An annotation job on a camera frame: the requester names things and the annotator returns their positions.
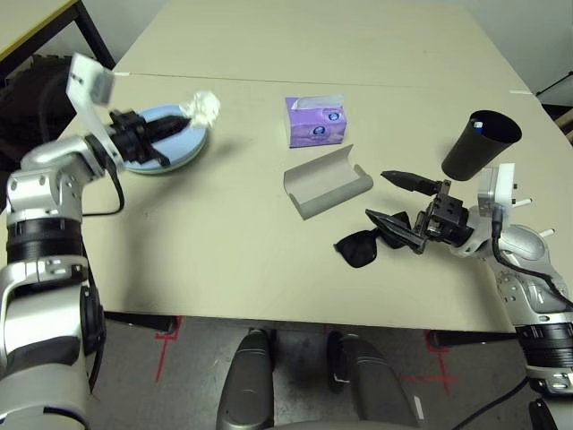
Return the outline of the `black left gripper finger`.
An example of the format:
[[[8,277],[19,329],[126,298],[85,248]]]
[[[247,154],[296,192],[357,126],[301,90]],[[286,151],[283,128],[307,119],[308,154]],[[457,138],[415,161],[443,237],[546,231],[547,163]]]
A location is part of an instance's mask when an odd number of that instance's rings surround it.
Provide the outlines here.
[[[174,139],[176,136],[185,132],[185,129],[157,129],[148,132],[148,140],[151,145],[160,144],[161,142],[169,139]]]
[[[187,128],[190,119],[185,116],[162,116],[145,124],[147,134],[177,134]]]

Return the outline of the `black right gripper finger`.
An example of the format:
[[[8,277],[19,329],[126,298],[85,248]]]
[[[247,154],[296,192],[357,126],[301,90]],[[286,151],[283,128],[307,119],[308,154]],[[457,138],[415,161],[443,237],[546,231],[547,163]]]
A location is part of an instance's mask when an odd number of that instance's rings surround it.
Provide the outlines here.
[[[424,237],[412,230],[403,220],[373,210],[366,210],[365,214],[390,248],[399,249],[406,246],[413,252],[424,251]]]
[[[438,182],[414,173],[397,170],[386,170],[381,172],[381,176],[391,182],[394,186],[417,192],[420,194],[436,194],[438,192]]]

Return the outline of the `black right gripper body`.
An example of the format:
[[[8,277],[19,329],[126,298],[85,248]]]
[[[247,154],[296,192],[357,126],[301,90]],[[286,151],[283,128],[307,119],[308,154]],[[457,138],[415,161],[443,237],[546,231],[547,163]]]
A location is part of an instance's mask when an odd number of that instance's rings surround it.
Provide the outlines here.
[[[442,242],[459,247],[474,232],[467,225],[469,211],[463,202],[449,194],[451,182],[417,178],[414,190],[433,197],[428,207],[417,215],[414,232],[422,237],[422,243],[413,248],[416,254],[424,251],[427,241]]]

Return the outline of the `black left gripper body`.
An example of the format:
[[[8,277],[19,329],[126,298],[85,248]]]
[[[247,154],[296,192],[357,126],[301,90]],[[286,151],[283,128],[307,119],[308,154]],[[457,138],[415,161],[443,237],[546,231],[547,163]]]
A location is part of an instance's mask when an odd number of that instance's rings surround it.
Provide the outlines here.
[[[170,165],[169,158],[156,150],[148,140],[145,130],[147,121],[134,111],[109,112],[111,128],[114,133],[110,135],[115,147],[119,150],[124,161],[144,164],[156,160],[161,167]]]

